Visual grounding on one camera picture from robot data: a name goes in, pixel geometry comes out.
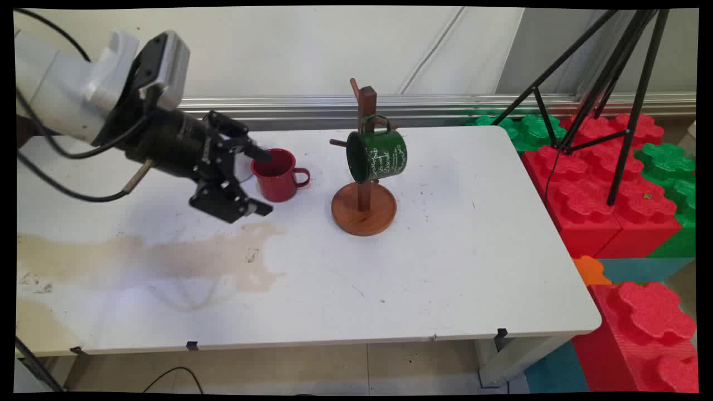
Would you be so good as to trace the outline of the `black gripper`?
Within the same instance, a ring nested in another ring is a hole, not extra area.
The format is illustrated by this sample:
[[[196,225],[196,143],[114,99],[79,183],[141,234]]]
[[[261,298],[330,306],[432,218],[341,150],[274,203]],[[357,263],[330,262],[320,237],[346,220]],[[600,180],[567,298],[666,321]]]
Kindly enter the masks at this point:
[[[253,160],[272,160],[269,150],[249,136],[246,124],[217,111],[198,120],[179,110],[155,109],[148,116],[140,107],[127,107],[110,114],[110,137],[125,134],[135,124],[138,127],[117,148],[133,162],[150,160],[158,170],[194,180],[191,207],[229,224],[274,210],[247,195],[233,173],[233,168],[249,168]]]

